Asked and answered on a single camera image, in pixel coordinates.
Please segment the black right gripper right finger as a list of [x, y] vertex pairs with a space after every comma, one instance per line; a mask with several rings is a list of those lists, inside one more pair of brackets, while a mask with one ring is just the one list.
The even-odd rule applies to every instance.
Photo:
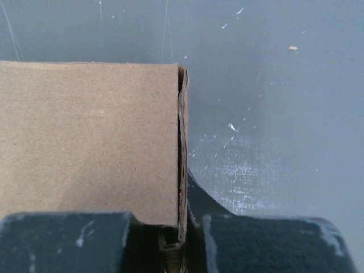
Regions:
[[357, 272], [338, 229], [317, 217], [238, 216], [188, 178], [188, 272]]

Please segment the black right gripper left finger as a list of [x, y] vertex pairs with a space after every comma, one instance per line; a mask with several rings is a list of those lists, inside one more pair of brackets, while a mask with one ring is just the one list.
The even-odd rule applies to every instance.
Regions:
[[14, 213], [1, 219], [1, 272], [120, 272], [130, 212]]

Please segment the brown cardboard box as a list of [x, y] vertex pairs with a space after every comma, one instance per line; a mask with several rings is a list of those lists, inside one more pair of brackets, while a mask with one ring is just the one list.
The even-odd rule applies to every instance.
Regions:
[[120, 272], [184, 272], [188, 72], [1, 62], [1, 219], [124, 213]]

